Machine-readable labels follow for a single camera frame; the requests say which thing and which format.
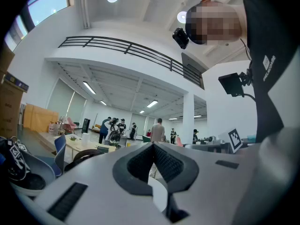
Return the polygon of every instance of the blue chair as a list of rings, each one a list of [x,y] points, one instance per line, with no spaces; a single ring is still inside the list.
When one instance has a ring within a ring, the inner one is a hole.
[[[66,137],[65,135],[61,135],[56,138],[54,141],[56,148],[56,156],[55,157],[43,157],[36,156],[38,159],[41,159],[43,162],[47,163],[54,171],[55,176],[59,177],[62,175],[64,171],[64,157],[66,150]]]

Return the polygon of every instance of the white ceiling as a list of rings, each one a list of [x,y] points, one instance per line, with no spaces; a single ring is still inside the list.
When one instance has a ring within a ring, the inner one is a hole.
[[[183,94],[176,90],[157,85],[152,81],[116,70],[77,63],[53,62],[62,74],[73,80],[95,102],[100,100],[108,106],[139,113],[155,118],[173,118],[183,115]],[[96,95],[83,84],[86,81]],[[153,100],[158,103],[147,108]],[[206,103],[195,97],[195,115],[206,117]]]
[[[201,0],[88,0],[88,15],[91,22],[109,19],[124,19],[153,23],[166,32],[174,31],[184,24],[177,21],[179,11],[187,11]],[[232,5],[242,4],[242,0],[218,0]],[[247,60],[245,48],[239,40],[228,46],[199,47],[199,52],[217,64],[233,60]]]

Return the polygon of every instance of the cable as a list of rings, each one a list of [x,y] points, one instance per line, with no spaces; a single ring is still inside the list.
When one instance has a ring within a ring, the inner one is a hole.
[[[242,96],[242,97],[244,97],[244,96],[247,96],[247,97],[250,97],[250,98],[252,98],[252,99],[253,99],[253,101],[255,101],[255,97],[253,97],[252,95],[250,95],[250,94],[247,94],[247,93],[240,94],[240,95],[237,95],[237,96]]]
[[[240,40],[242,41],[242,43],[243,43],[244,46],[245,46],[246,55],[247,55],[248,59],[251,61],[251,59],[250,59],[250,57],[249,57],[249,55],[248,55],[248,53],[250,54],[250,51],[248,50],[248,48],[247,48],[246,44],[244,43],[244,41],[243,41],[241,38],[240,38]]]

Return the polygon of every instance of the black backpack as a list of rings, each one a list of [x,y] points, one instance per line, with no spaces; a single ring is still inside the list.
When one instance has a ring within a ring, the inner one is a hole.
[[[109,145],[117,147],[119,145],[120,139],[121,133],[119,132],[119,129],[116,130],[113,127],[113,131],[108,136]]]

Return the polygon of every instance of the black camera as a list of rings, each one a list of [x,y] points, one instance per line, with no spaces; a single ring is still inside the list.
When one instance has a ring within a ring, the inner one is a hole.
[[[189,39],[182,28],[177,28],[173,33],[172,37],[182,49],[186,49],[189,43]]]

